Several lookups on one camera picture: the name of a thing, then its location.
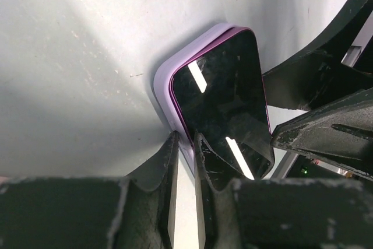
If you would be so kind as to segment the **lilac phone case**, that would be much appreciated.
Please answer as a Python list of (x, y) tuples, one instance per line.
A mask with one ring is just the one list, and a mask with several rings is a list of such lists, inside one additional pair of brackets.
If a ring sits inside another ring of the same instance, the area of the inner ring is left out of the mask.
[(196, 60), (214, 46), (221, 44), (225, 40), (224, 34), (233, 28), (236, 28), (236, 25), (231, 23), (219, 23), (214, 25), (164, 61), (154, 75), (154, 95), (171, 129), (180, 134), (180, 149), (192, 174), (194, 174), (193, 144), (188, 130), (186, 129), (185, 122), (181, 117), (181, 110), (177, 105), (171, 85), (175, 73), (180, 68)]

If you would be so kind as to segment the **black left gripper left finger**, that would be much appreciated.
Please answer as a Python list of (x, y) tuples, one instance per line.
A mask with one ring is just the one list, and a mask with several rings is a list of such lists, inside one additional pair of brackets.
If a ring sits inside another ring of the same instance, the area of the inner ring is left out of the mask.
[(121, 177), (1, 184), (2, 248), (172, 248), (179, 135)]

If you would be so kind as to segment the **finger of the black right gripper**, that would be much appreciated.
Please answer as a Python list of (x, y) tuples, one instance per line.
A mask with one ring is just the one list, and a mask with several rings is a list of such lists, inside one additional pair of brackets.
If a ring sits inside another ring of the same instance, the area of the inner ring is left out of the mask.
[(278, 125), (270, 144), (372, 180), (372, 89)]
[(310, 111), (360, 90), (372, 76), (342, 63), (372, 12), (372, 0), (347, 0), (306, 47), (263, 74), (267, 104)]

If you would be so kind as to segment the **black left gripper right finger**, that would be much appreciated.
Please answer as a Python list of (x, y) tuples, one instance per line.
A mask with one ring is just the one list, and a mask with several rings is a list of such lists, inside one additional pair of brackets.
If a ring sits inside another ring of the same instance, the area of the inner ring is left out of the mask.
[(371, 248), (372, 194), (359, 181), (250, 180), (195, 135), (200, 248)]

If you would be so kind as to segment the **black smartphone pink edge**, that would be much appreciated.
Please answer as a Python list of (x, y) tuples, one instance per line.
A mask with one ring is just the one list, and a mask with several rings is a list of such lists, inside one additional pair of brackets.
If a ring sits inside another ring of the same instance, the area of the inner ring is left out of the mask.
[(237, 170), (245, 161), (254, 179), (275, 163), (256, 37), (233, 27), (180, 67), (171, 95), (187, 136), (201, 133), (212, 150)]

